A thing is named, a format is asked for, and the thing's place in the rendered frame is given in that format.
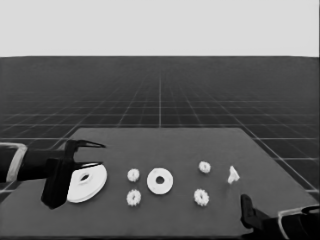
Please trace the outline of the large thick white disc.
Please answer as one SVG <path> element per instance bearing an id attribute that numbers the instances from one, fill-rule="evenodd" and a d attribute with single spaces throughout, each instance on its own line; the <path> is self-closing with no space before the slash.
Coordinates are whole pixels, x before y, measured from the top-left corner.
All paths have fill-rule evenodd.
<path id="1" fill-rule="evenodd" d="M 81 203 L 94 197 L 107 181 L 107 170 L 102 165 L 88 165 L 73 172 L 67 201 Z"/>

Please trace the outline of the small white T-shaped piece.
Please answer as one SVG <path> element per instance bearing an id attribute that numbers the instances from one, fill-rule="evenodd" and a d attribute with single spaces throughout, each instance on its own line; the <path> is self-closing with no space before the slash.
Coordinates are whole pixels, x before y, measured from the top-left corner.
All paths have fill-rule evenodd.
<path id="1" fill-rule="evenodd" d="M 240 176 L 239 176 L 237 170 L 233 166 L 231 166 L 229 168 L 229 176 L 228 176 L 227 182 L 229 184 L 232 184 L 233 182 L 236 182 L 239 179 L 240 179 Z"/>

